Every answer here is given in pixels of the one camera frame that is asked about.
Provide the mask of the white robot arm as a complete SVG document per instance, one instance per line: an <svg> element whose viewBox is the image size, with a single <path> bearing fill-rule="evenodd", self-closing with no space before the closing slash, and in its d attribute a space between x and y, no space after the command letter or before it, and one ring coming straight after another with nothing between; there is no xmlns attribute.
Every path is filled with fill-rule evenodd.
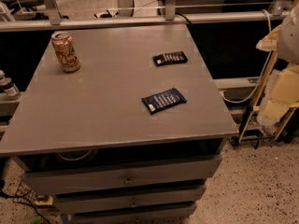
<svg viewBox="0 0 299 224"><path fill-rule="evenodd" d="M256 48L276 51L288 63L299 64L299 1L295 0L291 12L283 22L261 39Z"/></svg>

